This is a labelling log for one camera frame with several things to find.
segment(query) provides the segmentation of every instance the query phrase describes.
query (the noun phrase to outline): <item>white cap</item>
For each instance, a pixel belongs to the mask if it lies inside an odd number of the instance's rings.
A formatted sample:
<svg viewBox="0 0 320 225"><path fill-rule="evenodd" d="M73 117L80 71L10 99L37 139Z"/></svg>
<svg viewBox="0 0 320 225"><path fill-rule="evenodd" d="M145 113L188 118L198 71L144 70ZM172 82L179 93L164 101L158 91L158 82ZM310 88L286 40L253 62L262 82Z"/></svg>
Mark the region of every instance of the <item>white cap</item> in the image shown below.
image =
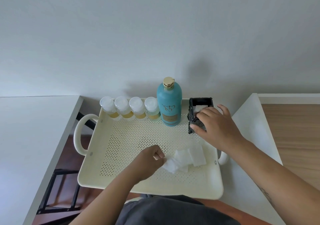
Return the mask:
<svg viewBox="0 0 320 225"><path fill-rule="evenodd" d="M133 110L133 112L140 112L140 111L144 110L144 105L142 103L141 98L139 98L139 97L131 98L129 101L129 105L130 105L131 109Z"/></svg>
<svg viewBox="0 0 320 225"><path fill-rule="evenodd" d="M115 111L114 101L111 97L103 97L100 100L101 107L106 111Z"/></svg>
<svg viewBox="0 0 320 225"><path fill-rule="evenodd" d="M126 97L117 97L115 99L115 106L119 111L125 111L129 108L129 102Z"/></svg>
<svg viewBox="0 0 320 225"><path fill-rule="evenodd" d="M146 106L146 109L149 112L154 112L157 110L158 107L158 100L154 97L148 97L145 101L144 101L144 105Z"/></svg>

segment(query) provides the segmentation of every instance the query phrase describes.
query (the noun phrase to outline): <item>tray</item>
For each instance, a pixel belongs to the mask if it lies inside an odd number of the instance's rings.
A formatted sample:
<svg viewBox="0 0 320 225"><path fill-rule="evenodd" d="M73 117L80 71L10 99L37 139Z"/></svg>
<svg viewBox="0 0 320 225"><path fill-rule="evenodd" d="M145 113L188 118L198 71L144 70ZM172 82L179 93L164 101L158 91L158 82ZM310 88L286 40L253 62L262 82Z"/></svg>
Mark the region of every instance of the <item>tray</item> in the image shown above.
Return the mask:
<svg viewBox="0 0 320 225"><path fill-rule="evenodd" d="M74 136L75 148L85 155L78 175L79 185L104 189L141 150L151 145L159 145L165 155L174 155L175 150L192 145L202 145L207 165L189 165L189 172L175 174L160 168L153 176L135 185L131 192L219 199L223 184L217 149L197 134L188 134L188 101L182 100L181 122L174 127L164 125L161 120L114 121L103 109L99 118L93 114L83 117ZM90 118L97 124L88 150L84 150L80 143L81 128Z"/></svg>

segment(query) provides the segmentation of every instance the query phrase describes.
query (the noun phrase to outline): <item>person's left hand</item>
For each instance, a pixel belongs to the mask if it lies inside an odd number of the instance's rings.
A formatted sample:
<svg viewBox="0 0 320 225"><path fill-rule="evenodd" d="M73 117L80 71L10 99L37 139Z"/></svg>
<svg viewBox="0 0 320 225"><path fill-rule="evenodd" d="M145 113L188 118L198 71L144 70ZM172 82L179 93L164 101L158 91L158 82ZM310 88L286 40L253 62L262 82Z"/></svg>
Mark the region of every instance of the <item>person's left hand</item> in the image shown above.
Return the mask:
<svg viewBox="0 0 320 225"><path fill-rule="evenodd" d="M158 145L154 145L143 149L125 170L133 175L138 183L153 175L165 162L162 150Z"/></svg>

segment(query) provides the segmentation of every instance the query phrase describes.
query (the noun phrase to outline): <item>gray fabric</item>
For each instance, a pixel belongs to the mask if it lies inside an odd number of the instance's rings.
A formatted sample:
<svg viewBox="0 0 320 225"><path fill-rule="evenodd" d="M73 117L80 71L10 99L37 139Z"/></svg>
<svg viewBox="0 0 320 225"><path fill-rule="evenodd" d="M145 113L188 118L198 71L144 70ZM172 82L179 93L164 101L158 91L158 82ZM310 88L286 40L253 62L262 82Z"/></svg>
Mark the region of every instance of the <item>gray fabric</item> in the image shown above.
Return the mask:
<svg viewBox="0 0 320 225"><path fill-rule="evenodd" d="M184 195L154 196L124 205L117 225L123 224L215 224L239 225L226 214Z"/></svg>

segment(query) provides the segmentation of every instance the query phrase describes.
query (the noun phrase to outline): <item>tray handle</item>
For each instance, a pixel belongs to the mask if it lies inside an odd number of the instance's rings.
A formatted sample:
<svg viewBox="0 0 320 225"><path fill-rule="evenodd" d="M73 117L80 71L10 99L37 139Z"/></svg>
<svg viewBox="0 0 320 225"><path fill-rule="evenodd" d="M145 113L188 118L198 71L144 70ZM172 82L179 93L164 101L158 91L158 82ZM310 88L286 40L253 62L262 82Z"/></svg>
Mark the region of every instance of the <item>tray handle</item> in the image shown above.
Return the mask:
<svg viewBox="0 0 320 225"><path fill-rule="evenodd" d="M87 154L88 150L85 150L81 145L81 131L84 124L90 119L93 119L94 121L98 122L99 117L96 116L95 114L87 114L83 116L82 119L79 120L75 128L75 133L73 134L73 143L75 145L75 149L79 154L84 156Z"/></svg>
<svg viewBox="0 0 320 225"><path fill-rule="evenodd" d="M220 158L218 159L219 165L226 164L228 160L229 160L228 154L221 151Z"/></svg>

